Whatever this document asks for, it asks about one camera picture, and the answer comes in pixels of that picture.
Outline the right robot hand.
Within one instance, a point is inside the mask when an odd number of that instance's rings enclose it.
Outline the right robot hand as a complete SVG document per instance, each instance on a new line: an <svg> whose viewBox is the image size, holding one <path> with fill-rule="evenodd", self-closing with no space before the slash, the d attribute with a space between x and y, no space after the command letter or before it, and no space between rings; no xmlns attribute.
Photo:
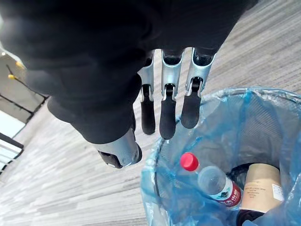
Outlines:
<svg viewBox="0 0 301 226"><path fill-rule="evenodd" d="M117 169L135 164L133 103L142 95L142 129L153 134L154 52L162 51L159 131L175 133L184 50L192 48L181 122L199 120L214 57L254 0L3 0L0 44L48 95L48 109L71 124Z"/></svg>

